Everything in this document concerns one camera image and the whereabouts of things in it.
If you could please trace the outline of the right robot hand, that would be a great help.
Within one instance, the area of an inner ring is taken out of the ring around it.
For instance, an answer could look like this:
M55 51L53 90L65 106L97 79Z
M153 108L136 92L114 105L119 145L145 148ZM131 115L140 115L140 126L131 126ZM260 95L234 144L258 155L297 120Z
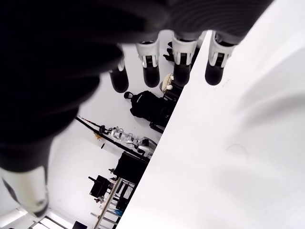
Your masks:
M174 33L174 79L188 83L198 38L212 30L206 81L220 82L233 49L269 0L3 0L0 3L0 170L28 213L47 211L53 139L109 72L128 87L121 44L135 44L147 86L158 85L158 35Z

